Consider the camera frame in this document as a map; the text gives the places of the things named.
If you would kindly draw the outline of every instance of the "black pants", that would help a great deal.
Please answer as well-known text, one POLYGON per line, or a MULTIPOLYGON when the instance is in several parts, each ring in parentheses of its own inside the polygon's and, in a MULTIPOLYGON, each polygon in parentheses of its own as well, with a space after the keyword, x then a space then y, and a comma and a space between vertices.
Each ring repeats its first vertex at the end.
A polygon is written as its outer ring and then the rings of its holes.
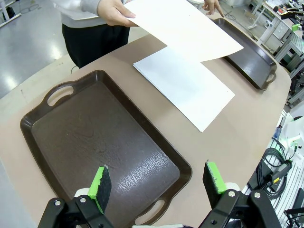
POLYGON ((130 28, 124 26, 100 25, 79 29, 62 25, 67 51, 79 68, 127 44, 129 31, 130 28))

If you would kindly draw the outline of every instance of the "hand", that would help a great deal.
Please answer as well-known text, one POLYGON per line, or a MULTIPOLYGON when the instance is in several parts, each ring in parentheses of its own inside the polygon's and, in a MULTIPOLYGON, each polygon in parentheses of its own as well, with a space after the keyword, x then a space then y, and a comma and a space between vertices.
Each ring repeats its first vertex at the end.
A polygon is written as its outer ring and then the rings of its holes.
POLYGON ((137 26, 128 20, 128 18, 135 18, 135 14, 129 11, 122 4, 121 0, 100 0, 97 7, 97 13, 110 26, 137 26))
POLYGON ((207 13, 207 15, 214 14, 215 9, 217 9, 222 17, 225 16, 221 6, 219 5, 219 0, 205 0, 205 4, 203 5, 203 9, 206 10, 206 11, 209 11, 207 13))

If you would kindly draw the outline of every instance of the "gray sweater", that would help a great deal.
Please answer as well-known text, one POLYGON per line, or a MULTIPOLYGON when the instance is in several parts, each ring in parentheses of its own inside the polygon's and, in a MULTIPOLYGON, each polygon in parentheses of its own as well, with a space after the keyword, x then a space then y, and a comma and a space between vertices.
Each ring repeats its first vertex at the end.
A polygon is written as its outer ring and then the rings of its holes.
POLYGON ((51 0, 61 13, 61 21, 70 28, 86 28, 105 24, 97 15, 102 0, 51 0))

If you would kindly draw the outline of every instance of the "tray rim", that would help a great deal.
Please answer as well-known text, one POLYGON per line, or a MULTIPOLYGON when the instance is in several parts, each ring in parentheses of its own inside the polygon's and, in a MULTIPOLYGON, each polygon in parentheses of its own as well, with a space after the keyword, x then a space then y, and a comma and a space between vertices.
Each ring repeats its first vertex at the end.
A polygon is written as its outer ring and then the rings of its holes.
POLYGON ((64 200, 69 200, 69 196, 65 189, 63 188, 62 184, 56 177, 56 173, 52 171, 52 168, 48 164, 46 158, 43 156, 43 153, 40 151, 39 146, 35 140, 35 137, 33 134, 31 134, 31 130, 39 119, 41 119, 43 116, 45 116, 47 113, 52 111, 53 109, 59 107, 61 104, 69 100, 71 97, 77 95, 81 90, 86 89, 89 86, 92 86, 94 83, 101 81, 100 77, 102 77, 102 80, 105 80, 108 85, 106 87, 111 91, 111 93, 114 95, 114 97, 118 100, 118 102, 123 105, 123 107, 127 110, 127 112, 131 115, 131 117, 144 129, 144 127, 151 127, 152 132, 147 132, 145 129, 144 131, 151 137, 151 139, 157 144, 157 146, 169 157, 169 159, 175 164, 175 166, 179 169, 180 176, 179 178, 157 199, 155 200, 151 205, 149 205, 146 209, 144 209, 137 217, 134 218, 133 221, 131 221, 128 226, 134 225, 135 220, 139 218, 140 216, 147 213, 157 201, 164 200, 164 205, 161 208, 161 210, 150 220, 143 223, 143 225, 149 225, 157 220, 159 220, 162 215, 166 212, 168 209, 170 202, 174 198, 174 196, 181 191, 187 183, 191 180, 192 177, 192 168, 189 165, 189 163, 181 156, 181 154, 173 147, 173 145, 164 137, 164 135, 153 125, 153 123, 142 113, 142 111, 135 105, 135 103, 128 98, 128 96, 124 93, 124 91, 118 86, 118 84, 103 70, 95 70, 91 73, 88 73, 87 75, 83 76, 82 78, 76 80, 76 81, 70 81, 70 82, 63 82, 55 87, 53 87, 43 98, 42 102, 37 105, 35 108, 33 108, 30 112, 25 114, 21 121, 20 121, 20 128, 22 131, 22 134, 25 138, 25 141, 38 165, 41 172, 45 176, 47 182, 49 183, 52 190, 59 196, 60 198, 63 198, 64 200), (77 88, 77 84, 82 83, 86 81, 87 85, 82 88, 77 88), (47 104, 48 99, 50 96, 57 90, 64 88, 66 86, 72 86, 74 91, 70 95, 66 95, 62 98, 60 98, 53 106, 49 106, 47 104), (138 112, 138 115, 140 119, 145 119, 144 123, 140 123, 131 112, 138 112), (155 137, 159 137, 162 141, 159 145, 159 142, 155 141, 155 137), (167 154, 163 148, 168 147, 171 149, 171 152, 175 153, 178 157, 173 157, 172 154, 167 154))
POLYGON ((229 56, 225 56, 223 57, 227 62, 229 62, 236 70, 238 70, 256 89, 260 89, 260 90, 267 90, 268 86, 274 82, 274 80, 276 79, 276 70, 277 70, 277 64, 276 62, 273 60, 273 58, 266 52, 264 51, 259 45, 257 45, 249 36, 247 36, 244 32, 242 32, 241 30, 239 30, 236 26, 234 26, 232 23, 230 23, 228 20, 224 19, 224 18, 217 18, 217 19, 213 19, 212 20, 217 26, 219 26, 219 24, 221 23, 226 23, 228 24, 229 27, 233 27, 236 31, 238 35, 241 35, 243 37, 245 37, 246 39, 244 39, 243 41, 246 42, 249 45, 255 45, 257 46, 260 50, 262 50, 265 55, 269 58, 269 60, 271 60, 271 62, 269 63, 270 65, 270 72, 268 74, 268 78, 273 75, 273 78, 271 80, 265 80, 265 82, 263 83, 262 86, 259 86, 242 68, 240 68, 229 56))

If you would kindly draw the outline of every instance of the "person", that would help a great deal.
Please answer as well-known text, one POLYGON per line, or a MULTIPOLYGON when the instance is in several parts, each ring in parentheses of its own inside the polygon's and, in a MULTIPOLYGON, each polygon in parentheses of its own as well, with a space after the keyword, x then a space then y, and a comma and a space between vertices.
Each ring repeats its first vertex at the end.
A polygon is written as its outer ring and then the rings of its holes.
MULTIPOLYGON (((61 13, 62 34, 73 62, 82 68, 128 43, 128 18, 135 15, 124 4, 131 0, 51 0, 61 13)), ((204 10, 223 15, 218 0, 205 0, 204 10)))

